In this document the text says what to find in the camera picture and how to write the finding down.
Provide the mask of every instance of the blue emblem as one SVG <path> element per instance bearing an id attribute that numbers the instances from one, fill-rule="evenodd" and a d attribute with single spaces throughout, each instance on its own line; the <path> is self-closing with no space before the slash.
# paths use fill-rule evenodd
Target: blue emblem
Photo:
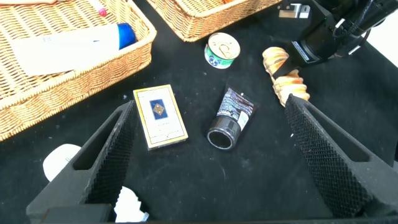
<path id="1" fill-rule="evenodd" d="M 164 106 L 163 100 L 151 100 L 149 103 L 155 119 L 167 118 L 166 107 Z"/>
<path id="2" fill-rule="evenodd" d="M 210 55 L 209 62 L 212 66 L 217 66 L 221 63 L 221 60 L 216 60 L 213 55 Z"/>

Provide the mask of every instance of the textured gripper pad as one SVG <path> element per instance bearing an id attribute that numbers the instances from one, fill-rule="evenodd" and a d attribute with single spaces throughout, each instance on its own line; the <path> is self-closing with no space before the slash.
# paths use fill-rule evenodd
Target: textured gripper pad
<path id="1" fill-rule="evenodd" d="M 99 165 L 92 185 L 88 188 L 85 203 L 110 203 L 115 206 L 129 166 L 134 136 L 133 107 L 126 110 L 124 118 L 116 124 L 111 134 L 108 150 Z"/>
<path id="2" fill-rule="evenodd" d="M 285 115 L 308 164 L 315 185 L 336 217 L 355 217 L 373 197 L 361 186 L 311 113 L 290 96 Z"/>

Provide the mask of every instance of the white object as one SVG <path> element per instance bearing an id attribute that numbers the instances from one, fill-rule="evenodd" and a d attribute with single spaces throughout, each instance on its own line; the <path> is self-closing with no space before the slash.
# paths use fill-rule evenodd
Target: white object
<path id="1" fill-rule="evenodd" d="M 10 41 L 26 75 L 47 75 L 91 67 L 119 52 L 117 24 Z"/>
<path id="2" fill-rule="evenodd" d="M 238 41 L 229 34 L 217 32 L 209 37 L 209 48 L 223 59 L 234 59 L 241 53 Z"/>
<path id="3" fill-rule="evenodd" d="M 396 44 L 396 30 L 398 22 L 398 11 L 392 13 L 377 27 L 372 28 L 368 42 L 398 67 L 398 45 Z"/>
<path id="4" fill-rule="evenodd" d="M 336 28 L 339 28 L 343 23 L 344 23 L 345 19 L 341 18 L 340 21 L 338 21 L 338 23 L 335 25 Z"/>
<path id="5" fill-rule="evenodd" d="M 361 46 L 356 46 L 356 47 L 354 47 L 354 49 L 353 50 L 350 50 L 350 52 L 348 52 L 348 54 L 349 55 L 352 55 L 355 51 L 357 51 L 358 49 L 360 49 L 361 48 Z"/>
<path id="6" fill-rule="evenodd" d="M 279 10 L 279 17 L 281 18 L 300 18 L 300 19 L 308 19 L 310 16 L 311 7 L 304 6 L 302 4 L 290 4 L 289 8 L 281 9 L 280 6 L 278 7 Z"/>
<path id="7" fill-rule="evenodd" d="M 116 212 L 116 222 L 144 222 L 148 219 L 148 213 L 139 210 L 141 202 L 135 193 L 127 187 L 122 187 L 118 202 L 114 211 Z"/>
<path id="8" fill-rule="evenodd" d="M 52 181 L 79 150 L 80 146 L 63 144 L 52 151 L 43 161 L 45 177 Z"/>
<path id="9" fill-rule="evenodd" d="M 54 149 L 43 161 L 43 169 L 46 178 L 51 182 L 61 170 L 72 160 L 81 149 L 73 144 L 63 144 Z M 140 211 L 141 202 L 135 193 L 127 187 L 122 187 L 118 202 L 114 211 L 116 222 L 144 222 L 148 219 L 148 213 Z"/>

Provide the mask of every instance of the woven basket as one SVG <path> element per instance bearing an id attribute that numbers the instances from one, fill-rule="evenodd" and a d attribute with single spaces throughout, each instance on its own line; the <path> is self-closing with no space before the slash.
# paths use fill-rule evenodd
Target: woven basket
<path id="1" fill-rule="evenodd" d="M 280 0 L 147 0 L 175 34 L 194 42 Z"/>
<path id="2" fill-rule="evenodd" d="M 101 17 L 86 0 L 34 6 L 0 6 L 0 141 L 109 87 L 146 67 L 156 36 L 154 26 L 132 0 L 100 0 Z M 28 77 L 9 41 L 86 27 L 128 22 L 137 42 L 95 66 L 67 73 Z"/>

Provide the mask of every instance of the blue cap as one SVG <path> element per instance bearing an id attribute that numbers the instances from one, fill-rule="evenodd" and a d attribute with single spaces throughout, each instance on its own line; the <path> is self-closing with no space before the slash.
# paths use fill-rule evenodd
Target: blue cap
<path id="1" fill-rule="evenodd" d="M 125 22 L 118 24 L 119 29 L 119 50 L 136 42 L 136 35 L 131 26 Z"/>

